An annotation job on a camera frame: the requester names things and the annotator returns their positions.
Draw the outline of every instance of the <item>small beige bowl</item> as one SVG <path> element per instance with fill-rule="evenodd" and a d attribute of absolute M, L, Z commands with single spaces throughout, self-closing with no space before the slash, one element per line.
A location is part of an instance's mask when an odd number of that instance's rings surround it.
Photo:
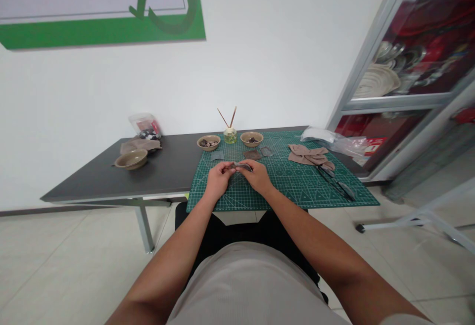
<path fill-rule="evenodd" d="M 122 154 L 115 160 L 114 165 L 117 168 L 125 168 L 127 170 L 137 169 L 147 162 L 147 154 L 148 152 L 145 149 L 136 149 Z"/>
<path fill-rule="evenodd" d="M 218 144 L 217 145 L 214 145 L 212 147 L 201 147 L 199 145 L 199 143 L 202 141 L 202 140 L 206 140 L 207 142 L 217 142 Z M 202 150 L 205 150 L 207 152 L 211 152 L 212 150 L 215 150 L 216 148 L 218 148 L 219 146 L 219 142 L 221 142 L 221 139 L 219 138 L 219 136 L 216 136 L 216 135 L 207 135 L 207 136 L 203 136 L 203 137 L 200 137 L 200 139 L 198 141 L 196 141 L 196 144 L 198 145 L 198 147 L 200 147 Z"/>
<path fill-rule="evenodd" d="M 248 141 L 254 137 L 258 142 L 249 143 Z M 248 147 L 257 147 L 264 140 L 264 136 L 259 132 L 244 132 L 241 134 L 241 141 Z"/>

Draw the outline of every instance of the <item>dark gray tabletop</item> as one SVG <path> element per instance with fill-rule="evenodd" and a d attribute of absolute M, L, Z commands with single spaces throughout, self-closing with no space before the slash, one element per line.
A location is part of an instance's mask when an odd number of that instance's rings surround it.
<path fill-rule="evenodd" d="M 306 126 L 298 126 L 253 131 L 299 131 L 305 128 Z M 41 200 L 84 202 L 189 191 L 202 154 L 196 141 L 201 136 L 209 134 L 217 132 L 163 136 L 161 139 L 163 149 L 150 154 L 148 162 L 142 168 L 132 171 L 113 166 L 120 155 L 120 145 L 129 140 L 120 139 L 46 193 Z M 368 175 L 368 172 L 350 157 L 339 153 L 334 155 L 357 177 Z"/>

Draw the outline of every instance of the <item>grid lines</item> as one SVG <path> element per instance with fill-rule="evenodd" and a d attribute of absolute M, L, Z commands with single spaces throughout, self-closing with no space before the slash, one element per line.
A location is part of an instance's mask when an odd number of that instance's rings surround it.
<path fill-rule="evenodd" d="M 327 158 L 336 166 L 335 175 L 339 182 L 348 185 L 355 193 L 356 201 L 346 200 L 336 192 L 311 165 L 299 164 L 288 160 L 289 144 L 303 144 L 308 149 L 321 147 L 314 141 L 300 142 L 302 131 L 263 132 L 264 140 L 261 145 L 268 146 L 272 157 L 265 157 L 259 147 L 255 148 L 262 158 L 258 162 L 266 165 L 272 184 L 286 197 L 303 209 L 374 206 L 380 203 L 368 189 L 354 176 L 331 152 Z M 252 150 L 239 139 L 235 144 L 224 143 L 224 137 L 219 135 L 221 143 L 217 151 L 223 151 L 224 160 L 239 162 L 245 157 L 244 152 Z M 191 185 L 187 212 L 199 202 L 206 189 L 208 172 L 221 160 L 211 161 L 211 152 L 203 152 L 199 161 L 193 183 Z M 269 204 L 257 193 L 240 173 L 235 173 L 229 180 L 226 193 L 218 200 L 214 211 L 254 211 L 270 210 Z"/>

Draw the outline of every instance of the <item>baseboard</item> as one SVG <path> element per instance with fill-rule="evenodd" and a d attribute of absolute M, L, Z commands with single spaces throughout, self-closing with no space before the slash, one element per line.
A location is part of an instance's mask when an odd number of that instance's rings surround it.
<path fill-rule="evenodd" d="M 386 186 L 392 183 L 392 180 L 390 181 L 380 181 L 380 182 L 366 182 L 363 183 L 365 187 L 370 187 L 370 186 Z"/>
<path fill-rule="evenodd" d="M 183 197 L 169 198 L 169 199 L 159 199 L 168 202 L 183 202 L 187 199 Z M 84 210 L 93 210 L 93 209 L 106 209 L 110 207 L 121 207 L 121 206 L 87 206 L 87 205 L 65 205 L 65 206 L 52 206 L 46 208 L 37 208 L 37 209 L 23 209 L 23 210 L 8 210 L 0 211 L 0 217 L 5 216 L 20 216 L 20 215 L 35 215 L 35 214 L 48 214 L 53 212 L 66 212 L 66 211 L 84 211 Z"/>

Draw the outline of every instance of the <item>glass cabinet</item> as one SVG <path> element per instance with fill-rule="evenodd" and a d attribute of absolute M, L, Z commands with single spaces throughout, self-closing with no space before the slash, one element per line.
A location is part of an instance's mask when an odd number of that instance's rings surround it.
<path fill-rule="evenodd" d="M 475 78 L 475 0 L 385 0 L 328 129 L 366 136 L 371 180 Z"/>

